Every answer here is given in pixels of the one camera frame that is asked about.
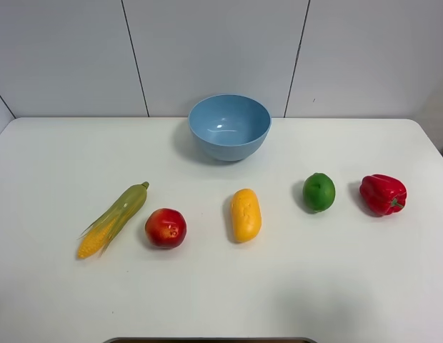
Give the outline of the yellow mango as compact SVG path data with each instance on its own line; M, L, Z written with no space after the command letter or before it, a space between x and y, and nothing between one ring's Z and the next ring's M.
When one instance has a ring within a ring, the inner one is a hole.
M260 232L262 216L257 195L252 189L237 191L230 203L234 239L245 243Z

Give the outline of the red bell pepper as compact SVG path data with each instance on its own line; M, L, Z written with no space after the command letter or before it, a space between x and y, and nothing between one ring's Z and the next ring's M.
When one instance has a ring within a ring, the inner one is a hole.
M381 217L400 212L406 205L405 185L387 175L365 176L359 187L359 193L369 209Z

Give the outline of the blue plastic bowl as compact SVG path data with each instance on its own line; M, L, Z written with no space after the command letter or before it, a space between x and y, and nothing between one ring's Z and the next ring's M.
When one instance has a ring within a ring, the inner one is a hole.
M259 102L246 96L220 94L197 103L188 115L196 145L219 161L241 161L264 142L272 117Z

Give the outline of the corn cob with husk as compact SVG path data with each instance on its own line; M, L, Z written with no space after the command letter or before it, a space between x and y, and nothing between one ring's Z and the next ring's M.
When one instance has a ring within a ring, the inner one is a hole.
M96 253L103 254L126 223L146 202L149 182L130 186L81 235L76 258L86 259Z

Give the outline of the green lime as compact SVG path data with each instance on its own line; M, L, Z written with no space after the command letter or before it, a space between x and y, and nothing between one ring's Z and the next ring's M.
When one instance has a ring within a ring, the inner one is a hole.
M323 173L314 173L308 177L302 190L304 204L312 212L323 212L330 208L335 200L334 182Z

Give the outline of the red yellow apple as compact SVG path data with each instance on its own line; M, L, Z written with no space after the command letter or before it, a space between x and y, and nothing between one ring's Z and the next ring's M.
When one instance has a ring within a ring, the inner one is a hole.
M174 249L186 236L186 221L175 209L161 208L154 211L144 226L150 243L162 249Z

